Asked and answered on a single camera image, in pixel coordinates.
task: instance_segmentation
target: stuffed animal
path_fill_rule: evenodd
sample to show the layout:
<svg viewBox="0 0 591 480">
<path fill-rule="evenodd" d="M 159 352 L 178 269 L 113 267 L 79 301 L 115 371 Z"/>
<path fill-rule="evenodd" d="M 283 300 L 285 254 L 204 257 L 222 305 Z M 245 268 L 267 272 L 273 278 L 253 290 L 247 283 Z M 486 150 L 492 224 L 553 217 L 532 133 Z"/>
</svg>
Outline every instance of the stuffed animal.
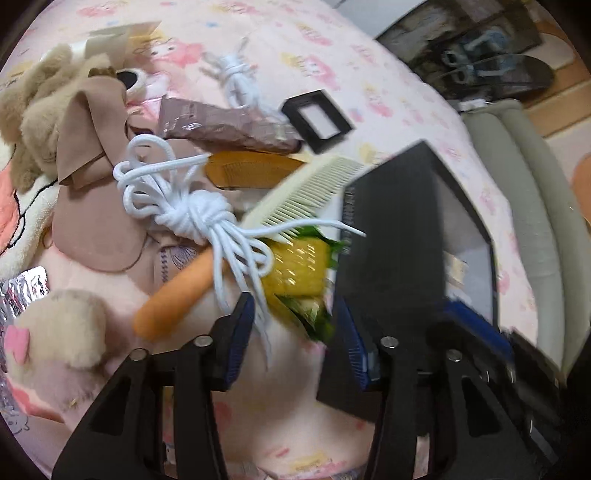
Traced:
<svg viewBox="0 0 591 480">
<path fill-rule="evenodd" d="M 73 60 L 68 45 L 58 45 L 0 95 L 0 135 L 14 144 L 11 181 L 20 192 L 46 173 L 57 177 L 59 124 L 82 79 L 90 69 L 108 68 L 106 54 Z"/>
<path fill-rule="evenodd" d="M 85 291 L 54 291 L 34 301 L 4 335 L 10 379 L 61 413 L 85 411 L 106 381 L 98 368 L 106 323 L 103 301 Z"/>
</svg>

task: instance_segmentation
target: bundled white cord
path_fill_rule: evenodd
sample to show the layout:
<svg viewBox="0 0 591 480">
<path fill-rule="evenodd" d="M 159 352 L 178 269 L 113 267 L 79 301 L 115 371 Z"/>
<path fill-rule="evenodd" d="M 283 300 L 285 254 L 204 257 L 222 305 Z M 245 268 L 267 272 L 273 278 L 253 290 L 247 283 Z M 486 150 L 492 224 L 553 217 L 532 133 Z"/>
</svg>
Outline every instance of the bundled white cord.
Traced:
<svg viewBox="0 0 591 480">
<path fill-rule="evenodd" d="M 218 57 L 205 52 L 203 59 L 215 69 L 215 75 L 221 82 L 226 99 L 232 108 L 252 109 L 263 117 L 285 124 L 289 120 L 280 111 L 266 105 L 261 100 L 252 67 L 245 61 L 242 52 L 248 44 L 243 38 L 236 53 Z"/>
<path fill-rule="evenodd" d="M 137 155 L 136 147 L 160 147 L 166 153 L 167 161 L 146 164 Z M 243 229 L 236 223 L 232 207 L 218 192 L 192 190 L 191 185 L 209 154 L 176 159 L 168 143 L 155 135 L 142 134 L 135 137 L 127 147 L 126 160 L 113 169 L 117 185 L 123 191 L 125 211 L 134 218 L 153 217 L 155 224 L 168 228 L 175 235 L 193 240 L 198 245 L 210 243 L 213 249 L 213 286 L 216 299 L 222 310 L 230 312 L 225 299 L 222 278 L 223 260 L 227 260 L 242 291 L 251 291 L 245 274 L 251 279 L 252 294 L 262 311 L 257 315 L 255 327 L 265 346 L 267 360 L 270 345 L 266 324 L 270 313 L 261 284 L 273 266 L 271 249 L 257 237 L 269 236 L 302 226 L 332 226 L 351 233 L 365 236 L 363 232 L 336 220 L 299 219 L 272 227 Z M 181 174 L 180 168 L 186 168 Z M 169 173 L 165 179 L 163 172 Z"/>
</svg>

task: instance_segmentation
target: small black rectangular frame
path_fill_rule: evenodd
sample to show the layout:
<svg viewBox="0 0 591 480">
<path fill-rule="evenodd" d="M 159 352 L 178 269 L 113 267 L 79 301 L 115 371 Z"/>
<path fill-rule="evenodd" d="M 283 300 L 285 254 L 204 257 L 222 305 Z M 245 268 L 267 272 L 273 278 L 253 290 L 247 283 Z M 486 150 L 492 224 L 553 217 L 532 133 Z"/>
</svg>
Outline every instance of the small black rectangular frame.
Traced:
<svg viewBox="0 0 591 480">
<path fill-rule="evenodd" d="M 309 105 L 317 105 L 320 107 L 339 132 L 330 138 L 320 138 L 312 125 L 310 125 L 300 113 L 300 109 Z M 281 107 L 281 111 L 286 115 L 293 127 L 316 154 L 328 150 L 335 143 L 342 140 L 347 133 L 353 130 L 353 126 L 351 126 L 349 121 L 340 112 L 324 90 L 317 90 L 315 92 L 298 95 L 297 97 L 288 98 L 283 104 L 283 107 Z"/>
</svg>

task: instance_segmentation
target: brown teddy bear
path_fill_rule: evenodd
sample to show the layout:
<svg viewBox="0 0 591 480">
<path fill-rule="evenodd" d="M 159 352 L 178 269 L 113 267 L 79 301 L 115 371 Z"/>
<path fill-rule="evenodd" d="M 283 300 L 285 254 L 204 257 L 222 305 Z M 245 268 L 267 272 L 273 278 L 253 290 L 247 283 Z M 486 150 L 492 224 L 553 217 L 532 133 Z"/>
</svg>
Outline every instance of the brown teddy bear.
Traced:
<svg viewBox="0 0 591 480">
<path fill-rule="evenodd" d="M 10 176 L 18 191 L 43 173 L 57 178 L 57 137 L 68 103 L 92 68 L 110 66 L 106 54 L 73 61 L 72 49 L 58 45 L 2 92 L 0 135 L 14 144 Z"/>
</svg>

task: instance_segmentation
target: pink bow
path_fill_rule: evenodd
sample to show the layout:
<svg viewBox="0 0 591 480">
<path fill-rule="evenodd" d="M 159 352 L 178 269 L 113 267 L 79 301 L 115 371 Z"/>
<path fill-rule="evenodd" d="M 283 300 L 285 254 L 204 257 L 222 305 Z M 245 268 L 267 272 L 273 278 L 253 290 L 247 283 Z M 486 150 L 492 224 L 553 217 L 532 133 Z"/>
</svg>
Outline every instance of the pink bow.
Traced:
<svg viewBox="0 0 591 480">
<path fill-rule="evenodd" d="M 29 351 L 30 333 L 28 328 L 9 325 L 4 335 L 4 351 L 12 353 L 19 365 L 23 365 Z"/>
</svg>

